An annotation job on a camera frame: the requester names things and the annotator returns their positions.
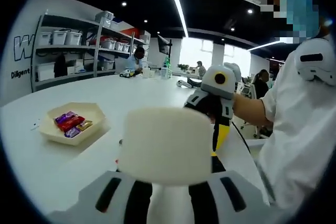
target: window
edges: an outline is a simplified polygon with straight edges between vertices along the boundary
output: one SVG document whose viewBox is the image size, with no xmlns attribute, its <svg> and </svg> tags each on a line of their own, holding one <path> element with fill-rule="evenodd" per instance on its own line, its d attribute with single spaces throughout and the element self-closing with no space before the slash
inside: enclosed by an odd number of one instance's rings
<svg viewBox="0 0 336 224">
<path fill-rule="evenodd" d="M 196 67 L 200 60 L 203 66 L 208 69 L 212 62 L 213 47 L 214 44 L 211 40 L 183 38 L 179 63 Z"/>
<path fill-rule="evenodd" d="M 251 65 L 251 53 L 246 49 L 235 47 L 232 45 L 225 45 L 224 62 L 237 64 L 240 67 L 242 77 L 249 76 Z"/>
</svg>

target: gold candy wrapper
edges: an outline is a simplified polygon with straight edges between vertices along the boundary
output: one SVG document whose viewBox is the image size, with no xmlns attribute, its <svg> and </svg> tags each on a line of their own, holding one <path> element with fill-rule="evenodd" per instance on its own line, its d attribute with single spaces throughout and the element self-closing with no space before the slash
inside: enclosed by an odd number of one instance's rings
<svg viewBox="0 0 336 224">
<path fill-rule="evenodd" d="M 78 128 L 80 131 L 84 131 L 84 130 L 86 130 L 88 127 L 90 127 L 91 125 L 93 125 L 92 121 L 85 120 L 85 121 L 83 121 L 81 124 L 79 124 L 79 125 L 77 126 L 77 128 Z"/>
</svg>

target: ceiling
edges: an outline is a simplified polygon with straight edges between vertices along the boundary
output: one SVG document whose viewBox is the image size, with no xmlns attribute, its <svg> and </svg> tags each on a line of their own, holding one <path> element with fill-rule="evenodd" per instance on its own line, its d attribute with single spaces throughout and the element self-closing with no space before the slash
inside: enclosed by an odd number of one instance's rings
<svg viewBox="0 0 336 224">
<path fill-rule="evenodd" d="M 78 0 L 99 9 L 109 10 L 123 21 L 149 31 L 152 36 L 160 31 L 163 37 L 184 36 L 181 21 L 174 0 Z M 243 0 L 180 0 L 188 28 L 215 33 L 191 32 L 191 37 L 211 39 L 219 44 L 233 44 L 252 48 L 244 40 L 255 44 L 274 41 L 275 31 L 284 29 L 286 24 L 274 20 L 271 13 L 261 13 L 259 7 Z M 222 41 L 221 34 L 233 36 Z M 275 57 L 283 60 L 296 45 L 277 44 L 254 50 L 262 57 Z"/>
</svg>

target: shelving unit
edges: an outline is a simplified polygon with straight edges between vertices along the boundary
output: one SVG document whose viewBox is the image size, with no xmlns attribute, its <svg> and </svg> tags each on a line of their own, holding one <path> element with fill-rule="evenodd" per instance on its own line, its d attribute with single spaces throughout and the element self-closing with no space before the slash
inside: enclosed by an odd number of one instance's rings
<svg viewBox="0 0 336 224">
<path fill-rule="evenodd" d="M 82 31 L 82 39 L 81 39 L 81 45 L 78 46 L 72 46 L 72 45 L 48 45 L 48 46 L 39 46 L 38 40 L 39 40 L 39 34 L 41 33 L 41 30 L 43 28 L 65 28 L 65 29 L 75 29 Z M 96 44 L 91 46 L 86 46 L 86 39 L 88 33 L 94 33 L 96 34 Z M 126 40 L 130 43 L 130 52 L 123 52 L 123 51 L 117 51 L 112 49 L 106 49 L 101 48 L 100 45 L 100 37 L 101 35 L 107 35 L 107 36 L 113 36 L 117 39 Z M 133 45 L 146 45 L 142 40 L 139 40 L 134 37 L 134 33 L 132 36 L 129 36 L 127 34 L 124 34 L 120 31 L 116 31 L 111 28 L 104 27 L 102 23 L 85 20 L 81 18 L 71 18 L 71 17 L 63 17 L 63 16 L 57 16 L 57 15 L 48 15 L 44 14 L 40 16 L 40 19 L 38 21 L 38 25 L 36 27 L 35 32 L 35 38 L 33 41 L 33 56 L 31 57 L 30 62 L 30 70 L 31 70 L 31 88 L 32 92 L 37 91 L 38 89 L 43 89 L 42 86 L 50 86 L 53 82 L 57 81 L 64 81 L 67 79 L 75 79 L 78 77 L 89 77 L 92 75 L 92 77 L 98 77 L 108 74 L 114 74 L 115 70 L 97 70 L 98 66 L 98 54 L 99 52 L 105 52 L 109 54 L 113 54 L 116 56 L 130 56 L 132 55 L 132 48 Z M 62 76 L 58 78 L 52 78 L 48 80 L 43 81 L 37 81 L 36 80 L 36 67 L 37 67 L 37 60 L 36 60 L 36 54 L 47 54 L 47 53 L 53 53 L 53 52 L 78 52 L 79 54 L 82 54 L 83 61 L 87 60 L 85 57 L 85 53 L 89 52 L 93 55 L 93 71 L 92 72 L 81 72 L 81 73 L 75 73 L 75 74 L 69 74 L 67 76 Z"/>
</svg>

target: monitor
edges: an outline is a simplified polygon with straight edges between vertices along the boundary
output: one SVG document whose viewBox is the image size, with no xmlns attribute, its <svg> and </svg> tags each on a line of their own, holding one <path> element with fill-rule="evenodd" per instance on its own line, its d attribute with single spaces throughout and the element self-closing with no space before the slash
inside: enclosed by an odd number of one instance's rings
<svg viewBox="0 0 336 224">
<path fill-rule="evenodd" d="M 158 35 L 157 36 L 157 42 L 159 43 L 159 52 L 169 55 L 169 49 L 170 49 L 170 43 L 168 40 L 163 38 L 162 36 Z"/>
</svg>

